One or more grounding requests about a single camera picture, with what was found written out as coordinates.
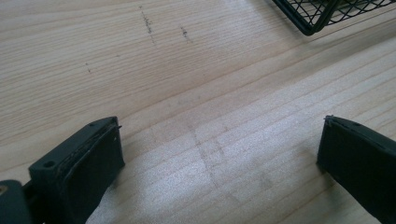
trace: wooden floor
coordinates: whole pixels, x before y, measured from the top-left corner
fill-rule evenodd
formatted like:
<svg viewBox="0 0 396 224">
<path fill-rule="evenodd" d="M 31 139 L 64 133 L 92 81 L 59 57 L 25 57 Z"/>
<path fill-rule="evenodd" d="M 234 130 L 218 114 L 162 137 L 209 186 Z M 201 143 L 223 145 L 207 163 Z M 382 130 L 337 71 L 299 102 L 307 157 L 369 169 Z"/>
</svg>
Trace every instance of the wooden floor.
<svg viewBox="0 0 396 224">
<path fill-rule="evenodd" d="M 118 116 L 88 223 L 377 223 L 316 166 L 323 118 L 396 139 L 396 4 L 302 35 L 270 0 L 0 1 L 0 179 Z"/>
</svg>

